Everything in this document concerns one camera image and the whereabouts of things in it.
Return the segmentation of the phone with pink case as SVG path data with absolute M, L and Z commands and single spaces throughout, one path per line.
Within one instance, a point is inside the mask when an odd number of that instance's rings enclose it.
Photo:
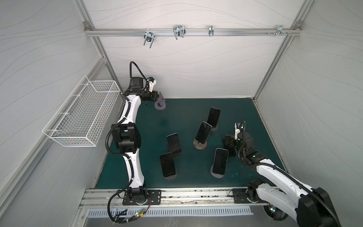
M 204 144 L 207 141 L 211 130 L 212 126 L 203 121 L 199 127 L 195 140 L 201 144 Z

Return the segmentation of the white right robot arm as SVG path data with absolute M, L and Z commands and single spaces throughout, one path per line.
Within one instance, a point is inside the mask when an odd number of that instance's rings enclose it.
M 341 226 L 328 192 L 304 184 L 278 167 L 254 148 L 248 133 L 226 134 L 222 141 L 242 164 L 274 184 L 257 179 L 248 184 L 245 192 L 233 189 L 235 203 L 243 199 L 265 202 L 264 210 L 272 219 L 282 221 L 290 216 L 300 227 Z

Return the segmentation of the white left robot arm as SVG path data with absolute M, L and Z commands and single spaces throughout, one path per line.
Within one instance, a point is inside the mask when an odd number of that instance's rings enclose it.
M 136 126 L 138 109 L 142 101 L 156 101 L 158 98 L 153 77 L 132 77 L 131 85 L 122 93 L 125 106 L 120 119 L 111 126 L 106 136 L 106 149 L 109 154 L 122 156 L 128 174 L 126 195 L 138 204 L 147 200 L 147 187 L 140 164 L 141 134 Z

